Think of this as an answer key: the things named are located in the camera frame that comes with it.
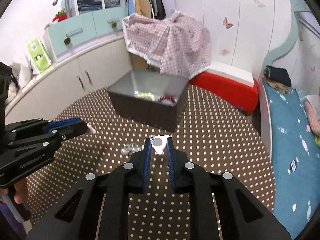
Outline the left hand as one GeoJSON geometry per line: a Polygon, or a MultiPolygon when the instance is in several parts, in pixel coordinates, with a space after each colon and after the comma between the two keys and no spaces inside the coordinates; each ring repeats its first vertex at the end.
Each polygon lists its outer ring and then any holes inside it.
{"type": "Polygon", "coordinates": [[[28,198],[28,184],[27,178],[23,178],[14,185],[16,190],[14,195],[14,200],[17,204],[23,204],[27,201],[28,198]]]}

